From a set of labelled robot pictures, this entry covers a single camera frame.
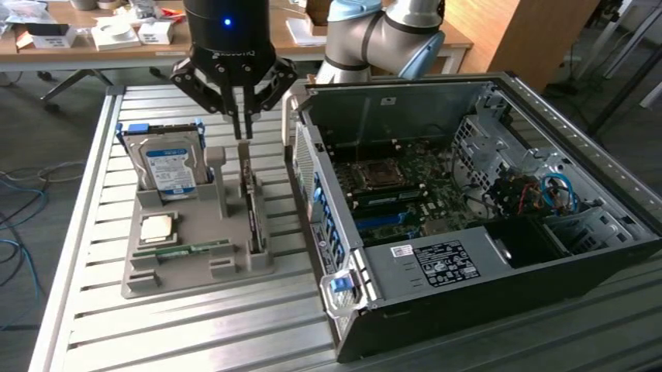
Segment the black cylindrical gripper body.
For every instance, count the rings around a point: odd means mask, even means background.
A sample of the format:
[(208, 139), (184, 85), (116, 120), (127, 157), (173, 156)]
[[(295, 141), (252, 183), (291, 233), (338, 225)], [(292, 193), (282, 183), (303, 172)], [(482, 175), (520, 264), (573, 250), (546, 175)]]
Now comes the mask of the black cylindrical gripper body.
[(216, 84), (255, 86), (275, 62), (270, 3), (263, 0), (183, 2), (191, 34), (189, 59)]

